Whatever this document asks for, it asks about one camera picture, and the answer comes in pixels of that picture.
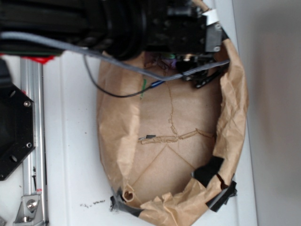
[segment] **green wire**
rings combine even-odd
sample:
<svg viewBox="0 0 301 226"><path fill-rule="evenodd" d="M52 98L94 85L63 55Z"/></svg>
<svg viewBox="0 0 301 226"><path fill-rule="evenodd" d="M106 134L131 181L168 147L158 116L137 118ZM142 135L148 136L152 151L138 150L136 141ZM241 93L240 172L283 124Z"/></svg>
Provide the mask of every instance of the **green wire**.
<svg viewBox="0 0 301 226"><path fill-rule="evenodd" d="M146 83L147 83L147 80L146 80L146 79L143 79L142 90L145 90L145 88L146 88Z"/></svg>

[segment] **hole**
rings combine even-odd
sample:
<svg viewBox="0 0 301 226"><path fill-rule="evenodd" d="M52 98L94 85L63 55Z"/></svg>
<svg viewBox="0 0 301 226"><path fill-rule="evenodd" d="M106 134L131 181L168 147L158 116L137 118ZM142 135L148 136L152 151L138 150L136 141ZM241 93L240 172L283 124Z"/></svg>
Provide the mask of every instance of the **hole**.
<svg viewBox="0 0 301 226"><path fill-rule="evenodd" d="M13 97L15 94L16 94L16 91L12 90L12 91L9 92L8 96Z"/></svg>
<svg viewBox="0 0 301 226"><path fill-rule="evenodd" d="M18 159L17 159L14 155L11 155L11 156L9 157L9 159L10 159L12 162L17 162L17 161L18 161Z"/></svg>
<svg viewBox="0 0 301 226"><path fill-rule="evenodd" d="M125 192L123 197L126 202L131 202L134 199L134 195L131 192Z"/></svg>

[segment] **black cable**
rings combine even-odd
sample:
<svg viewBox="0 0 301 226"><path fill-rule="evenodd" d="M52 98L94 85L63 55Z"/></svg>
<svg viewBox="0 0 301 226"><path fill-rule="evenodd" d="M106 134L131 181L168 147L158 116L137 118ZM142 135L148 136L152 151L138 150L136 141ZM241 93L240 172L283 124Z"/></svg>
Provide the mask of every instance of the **black cable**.
<svg viewBox="0 0 301 226"><path fill-rule="evenodd" d="M105 94L108 94L112 97L118 97L118 98L128 98L128 97L134 97L134 96L137 96L139 94L142 94L144 93L145 91L149 90L149 89L152 89L152 88L155 88L157 87L158 85L161 85L164 81L156 81L156 82L153 82L149 87L141 90L140 92L137 92L137 93L133 93L133 94L129 94L129 95L125 95L125 96L120 96L120 95L116 95L116 94L113 94L113 93L110 93L106 90L104 90L103 88L101 88L97 82L94 80L93 76L92 76L92 73L91 73L91 70L89 68L89 65L88 65L88 62L87 62L87 56L86 55L83 55L83 59L84 59L84 63L85 63L85 67L86 67L86 70L88 72L88 75L92 81L92 83L100 90L102 91L103 93Z"/></svg>

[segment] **wire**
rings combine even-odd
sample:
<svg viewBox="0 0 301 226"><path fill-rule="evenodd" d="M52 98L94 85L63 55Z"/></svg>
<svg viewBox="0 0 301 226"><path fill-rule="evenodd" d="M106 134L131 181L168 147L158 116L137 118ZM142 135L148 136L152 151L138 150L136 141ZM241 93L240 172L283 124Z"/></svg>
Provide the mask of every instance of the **wire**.
<svg viewBox="0 0 301 226"><path fill-rule="evenodd" d="M3 40L24 40L24 41L29 41L29 42L34 42L37 44L41 44L44 46L49 46L49 47L53 47L53 48L57 48L57 49L61 49L61 50L69 50L72 52L76 52L76 53L80 53L83 55L87 55L87 56L91 56L91 57L95 57L104 61L107 61L113 65L119 66L119 67L123 67L127 70L131 70L140 74L144 74L146 76L152 77L156 80L160 80L160 81L170 81L170 80L174 80L174 79L179 79L183 76L187 76L190 74L194 74L196 72L199 71L203 71L203 70L207 70L213 67L217 67L217 66L221 66L221 65L225 65L227 63L229 63L229 60L225 60L225 61L221 61L221 62L216 62L216 63L211 63L211 64L207 64L207 65L203 65L197 68L194 68L190 71L184 72L183 74L175 74L172 76L160 76L157 75L155 73L152 73L150 71L147 71L145 69L142 68L138 68L132 65L128 65L125 64L117 59L114 59L112 57L108 57L105 56L103 54L101 54L98 51L94 51L94 50L89 50L89 49L85 49L79 46L75 46L72 44L69 44L67 42L63 42L63 41L58 41L58 40L54 40L54 39L50 39L50 38L46 38L43 36L39 36L36 34L30 34L30 33L25 33L25 32L1 32L0 33L0 39Z"/></svg>
<svg viewBox="0 0 301 226"><path fill-rule="evenodd" d="M89 68L89 65L88 65L88 62L87 62L87 56L86 55L83 55L83 59L84 59L84 63L85 63L85 67L86 67L86 70L88 72L88 75L92 81L92 83L100 90L102 91L103 93L106 93L112 97L118 97L118 98L128 98L128 97L134 97L134 96L137 96L139 94L142 94L144 93L145 91L149 90L149 89L152 89L152 88L155 88L159 85L161 85L164 81L156 81L156 82L153 82L149 87L141 90L140 92L137 92L137 93L133 93L133 94L130 94L130 95L125 95L125 96L120 96L120 95L116 95L116 94L113 94L113 93L110 93L106 90L104 90L103 88L101 88L97 82L94 80L93 76L92 76L92 73L91 73L91 70Z"/></svg>

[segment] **brown paper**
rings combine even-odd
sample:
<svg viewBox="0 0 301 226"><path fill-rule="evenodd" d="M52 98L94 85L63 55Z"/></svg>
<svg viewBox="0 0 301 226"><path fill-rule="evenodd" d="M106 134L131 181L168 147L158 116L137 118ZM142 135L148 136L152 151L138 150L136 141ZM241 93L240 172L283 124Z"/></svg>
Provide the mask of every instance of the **brown paper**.
<svg viewBox="0 0 301 226"><path fill-rule="evenodd" d="M216 55L230 58L228 71L201 89L175 80L142 96L115 98L98 93L97 120L101 161L114 189L121 189L126 205L140 208L140 218L158 226L190 226L208 210L206 202L230 185L237 168L246 128L246 79L230 40ZM145 67L144 54L128 64ZM147 62L148 70L162 62ZM138 92L143 76L101 64L99 84L127 95ZM147 83L154 82L147 78ZM156 135L143 139L147 135ZM224 158L219 175L204 187L191 173L212 156Z"/></svg>

